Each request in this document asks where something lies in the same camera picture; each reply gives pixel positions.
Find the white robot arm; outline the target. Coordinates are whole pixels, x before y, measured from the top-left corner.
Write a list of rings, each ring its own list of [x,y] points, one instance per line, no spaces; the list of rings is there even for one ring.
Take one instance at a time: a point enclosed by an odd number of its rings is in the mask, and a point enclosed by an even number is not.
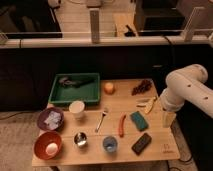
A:
[[[192,64],[170,72],[165,79],[167,87],[159,100],[164,110],[163,127],[168,128],[186,101],[213,118],[213,90],[204,85],[208,79],[206,68]]]

